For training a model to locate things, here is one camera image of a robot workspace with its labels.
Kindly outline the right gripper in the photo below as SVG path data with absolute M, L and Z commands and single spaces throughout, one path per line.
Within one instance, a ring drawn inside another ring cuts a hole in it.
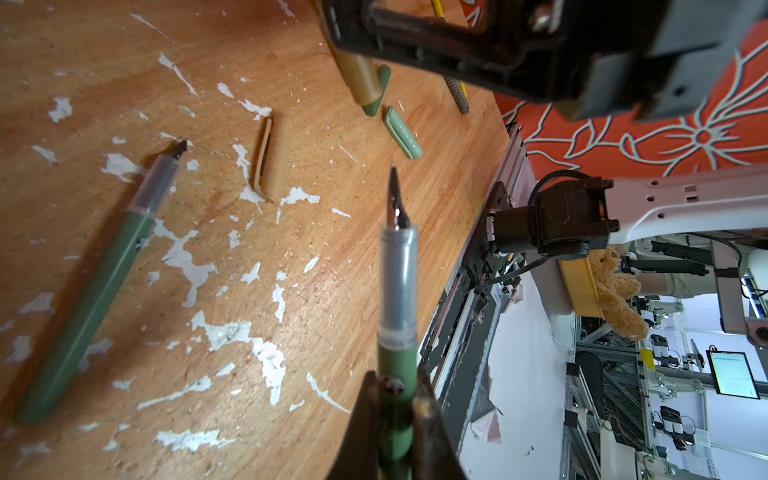
M 767 16 L 763 1 L 490 1 L 463 27 L 376 1 L 320 8 L 340 50 L 553 104 L 573 121 L 692 113 Z

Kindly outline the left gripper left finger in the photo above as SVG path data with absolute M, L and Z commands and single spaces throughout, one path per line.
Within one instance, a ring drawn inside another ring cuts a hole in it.
M 379 477 L 378 378 L 365 374 L 350 422 L 327 479 L 377 479 Z

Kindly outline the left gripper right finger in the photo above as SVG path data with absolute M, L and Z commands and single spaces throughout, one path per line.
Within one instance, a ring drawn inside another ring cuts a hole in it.
M 413 479 L 466 479 L 442 420 L 429 374 L 417 370 L 417 384 L 411 402 L 413 442 L 411 466 Z

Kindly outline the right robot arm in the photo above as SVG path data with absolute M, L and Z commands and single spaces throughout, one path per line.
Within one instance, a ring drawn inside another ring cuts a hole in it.
M 730 55 L 767 15 L 763 1 L 490 1 L 474 28 L 393 11 L 377 1 L 324 1 L 331 44 L 455 78 L 572 120 L 633 112 L 689 114 Z M 496 253 L 550 259 L 655 235 L 749 229 L 767 222 L 767 170 L 677 178 L 547 176 L 517 208 L 479 226 Z

